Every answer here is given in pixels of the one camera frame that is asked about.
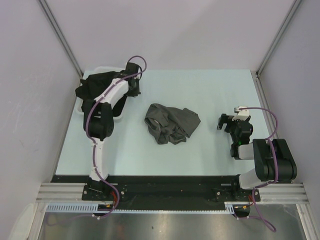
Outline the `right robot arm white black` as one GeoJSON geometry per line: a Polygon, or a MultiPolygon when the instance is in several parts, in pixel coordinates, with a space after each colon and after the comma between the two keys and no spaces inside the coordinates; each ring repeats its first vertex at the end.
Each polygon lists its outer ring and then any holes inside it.
{"type": "Polygon", "coordinates": [[[230,134],[230,156],[235,160],[250,160],[254,168],[238,176],[238,183],[230,188],[231,196],[242,201],[254,187],[294,180],[297,165],[285,139],[251,139],[254,131],[250,115],[221,114],[217,129],[230,134]]]}

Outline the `dark grey t shirt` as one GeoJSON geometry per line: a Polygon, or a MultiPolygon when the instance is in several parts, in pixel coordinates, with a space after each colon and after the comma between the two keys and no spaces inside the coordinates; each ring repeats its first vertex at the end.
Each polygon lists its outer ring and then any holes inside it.
{"type": "Polygon", "coordinates": [[[199,115],[188,108],[167,107],[159,103],[149,106],[144,122],[156,143],[185,143],[200,125],[199,115]]]}

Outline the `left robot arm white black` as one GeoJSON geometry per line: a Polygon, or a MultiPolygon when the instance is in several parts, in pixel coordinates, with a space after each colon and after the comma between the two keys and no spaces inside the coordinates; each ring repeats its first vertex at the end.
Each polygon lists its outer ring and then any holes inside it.
{"type": "Polygon", "coordinates": [[[103,147],[112,135],[115,119],[120,118],[128,97],[140,92],[142,68],[128,62],[124,70],[91,74],[81,80],[76,95],[82,99],[83,129],[92,140],[92,171],[88,186],[100,200],[110,196],[111,188],[104,184],[109,177],[103,164],[103,147]]]}

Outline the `black t shirt pile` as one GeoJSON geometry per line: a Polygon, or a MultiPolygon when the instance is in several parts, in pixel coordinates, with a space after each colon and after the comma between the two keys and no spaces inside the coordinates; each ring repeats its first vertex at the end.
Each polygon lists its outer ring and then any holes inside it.
{"type": "Polygon", "coordinates": [[[75,89],[75,94],[78,98],[85,100],[93,100],[101,95],[107,87],[110,86],[113,79],[126,77],[124,70],[109,71],[102,73],[95,73],[89,75],[86,79],[81,79],[81,86],[75,89]]]}

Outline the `white plastic laundry bin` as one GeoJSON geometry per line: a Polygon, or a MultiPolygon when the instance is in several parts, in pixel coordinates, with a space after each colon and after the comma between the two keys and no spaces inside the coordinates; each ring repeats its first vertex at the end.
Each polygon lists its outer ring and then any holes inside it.
{"type": "MultiPolygon", "coordinates": [[[[99,67],[96,67],[94,70],[86,70],[84,72],[82,79],[86,80],[89,75],[93,75],[93,74],[99,74],[99,73],[105,73],[105,72],[111,72],[111,71],[120,72],[121,70],[122,68],[119,68],[119,67],[99,66],[99,67]]],[[[81,117],[84,116],[84,113],[81,109],[82,104],[83,104],[83,100],[77,97],[75,101],[75,107],[73,110],[77,115],[81,117]]],[[[120,123],[122,118],[123,118],[123,113],[121,113],[119,116],[115,116],[113,119],[116,123],[120,123]]]]}

